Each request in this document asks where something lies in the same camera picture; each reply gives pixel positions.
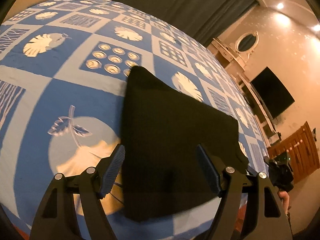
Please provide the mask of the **person's hand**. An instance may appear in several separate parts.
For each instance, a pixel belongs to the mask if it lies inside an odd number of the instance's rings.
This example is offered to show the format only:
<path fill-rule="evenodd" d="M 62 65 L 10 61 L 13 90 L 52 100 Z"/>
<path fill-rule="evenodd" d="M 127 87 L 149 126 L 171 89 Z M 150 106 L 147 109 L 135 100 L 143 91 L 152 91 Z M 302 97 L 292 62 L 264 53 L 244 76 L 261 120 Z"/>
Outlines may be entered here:
<path fill-rule="evenodd" d="M 290 196 L 286 191 L 279 191 L 278 196 L 281 199 L 284 212 L 287 214 L 289 211 Z"/>

